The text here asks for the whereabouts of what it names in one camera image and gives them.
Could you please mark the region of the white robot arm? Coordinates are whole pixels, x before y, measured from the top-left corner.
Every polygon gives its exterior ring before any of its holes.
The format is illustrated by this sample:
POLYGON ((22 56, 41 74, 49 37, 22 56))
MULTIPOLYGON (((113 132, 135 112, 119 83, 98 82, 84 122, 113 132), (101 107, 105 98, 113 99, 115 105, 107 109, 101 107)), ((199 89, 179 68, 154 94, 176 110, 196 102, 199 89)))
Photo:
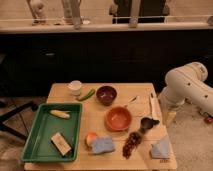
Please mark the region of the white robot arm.
POLYGON ((213 88, 204 83, 207 76, 207 68, 200 62, 173 68, 165 75, 166 86, 158 96, 165 125, 171 123, 186 99, 213 117, 213 88))

